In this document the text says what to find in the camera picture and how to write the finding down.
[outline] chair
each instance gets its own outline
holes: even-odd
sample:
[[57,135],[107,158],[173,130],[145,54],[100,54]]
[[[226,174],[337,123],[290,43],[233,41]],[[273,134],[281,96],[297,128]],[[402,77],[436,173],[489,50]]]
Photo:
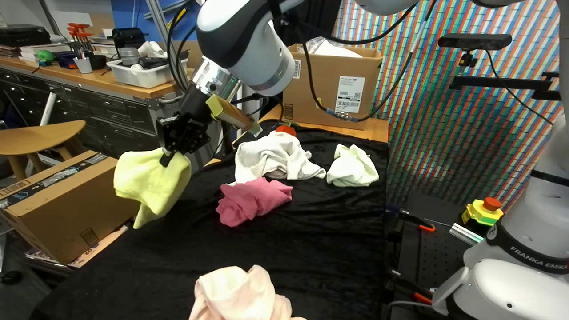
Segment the chair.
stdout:
[[86,121],[70,121],[47,126],[27,126],[0,130],[0,157],[8,157],[16,180],[27,178],[27,160],[34,164],[34,171],[45,169],[40,160],[41,151],[54,150],[63,160],[72,158],[84,148],[77,135],[86,128]]

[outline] cardboard box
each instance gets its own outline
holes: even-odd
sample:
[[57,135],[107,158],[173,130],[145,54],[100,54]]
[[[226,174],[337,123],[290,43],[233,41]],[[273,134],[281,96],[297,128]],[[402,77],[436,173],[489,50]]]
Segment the cardboard box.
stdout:
[[114,167],[116,158],[86,151],[0,190],[0,214],[32,247],[70,263],[132,214],[116,198]]
[[[361,57],[310,55],[319,102],[349,118],[365,118],[376,103],[381,55],[376,50],[351,48]],[[290,48],[297,75],[283,93],[285,119],[326,126],[361,128],[361,123],[337,119],[322,112],[310,89],[303,46]]]

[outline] light pink cloth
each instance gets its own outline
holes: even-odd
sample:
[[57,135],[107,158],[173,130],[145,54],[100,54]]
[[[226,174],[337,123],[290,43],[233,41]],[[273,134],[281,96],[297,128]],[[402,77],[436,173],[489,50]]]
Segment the light pink cloth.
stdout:
[[305,320],[292,318],[290,301],[278,295],[269,272],[255,265],[217,269],[194,286],[191,320]]
[[237,228],[246,221],[267,215],[292,201],[292,187],[276,180],[258,178],[248,183],[223,185],[225,198],[217,205],[221,222]]

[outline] towel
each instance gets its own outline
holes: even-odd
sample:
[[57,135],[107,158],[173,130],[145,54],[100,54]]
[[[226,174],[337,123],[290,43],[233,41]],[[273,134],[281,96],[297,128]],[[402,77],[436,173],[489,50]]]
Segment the towel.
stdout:
[[244,142],[235,153],[235,182],[244,183],[265,174],[287,180],[326,178],[326,171],[310,162],[297,137],[271,132],[253,142]]
[[196,281],[194,295],[191,320],[292,320],[290,301],[276,294],[260,265],[249,272],[225,267],[205,274]]
[[328,183],[337,187],[369,187],[379,180],[372,158],[354,144],[351,150],[344,144],[338,144],[335,158],[337,160],[326,176]]
[[134,230],[164,217],[191,182],[193,164],[175,153],[168,167],[161,164],[164,150],[123,153],[114,171],[120,198],[141,203]]
[[258,178],[248,183],[223,185],[225,198],[217,205],[221,222],[237,228],[246,221],[267,215],[274,208],[292,201],[292,187]]

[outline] yellow cloth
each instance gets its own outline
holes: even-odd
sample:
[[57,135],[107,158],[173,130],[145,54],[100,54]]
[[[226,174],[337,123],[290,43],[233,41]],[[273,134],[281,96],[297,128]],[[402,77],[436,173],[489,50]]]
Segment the yellow cloth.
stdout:
[[141,203],[134,230],[164,217],[193,178],[193,164],[177,153],[168,167],[161,164],[164,150],[123,153],[114,171],[120,198]]

